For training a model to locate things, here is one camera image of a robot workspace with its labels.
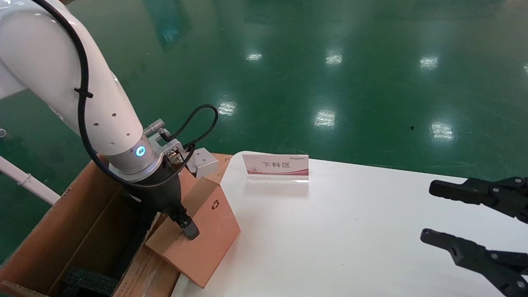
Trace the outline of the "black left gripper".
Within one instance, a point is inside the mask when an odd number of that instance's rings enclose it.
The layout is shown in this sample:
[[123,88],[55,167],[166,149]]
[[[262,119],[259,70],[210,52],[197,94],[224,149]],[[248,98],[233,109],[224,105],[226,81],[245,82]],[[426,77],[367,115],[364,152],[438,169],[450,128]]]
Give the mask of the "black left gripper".
[[187,239],[194,240],[200,235],[200,231],[182,204],[179,179],[181,171],[181,165],[163,160],[149,177],[134,183],[134,186],[122,186],[149,210],[168,215],[181,228]]

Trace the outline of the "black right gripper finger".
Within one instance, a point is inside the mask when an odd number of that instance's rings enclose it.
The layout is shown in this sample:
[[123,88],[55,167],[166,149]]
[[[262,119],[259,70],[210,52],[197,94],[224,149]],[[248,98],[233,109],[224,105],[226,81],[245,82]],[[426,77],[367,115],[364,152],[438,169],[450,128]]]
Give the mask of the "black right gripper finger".
[[466,204],[485,205],[491,209],[527,224],[528,180],[526,177],[508,177],[499,181],[469,178],[462,184],[434,180],[429,193]]
[[483,275],[505,297],[526,297],[528,255],[488,250],[473,241],[432,229],[423,229],[420,240],[449,252],[454,264]]

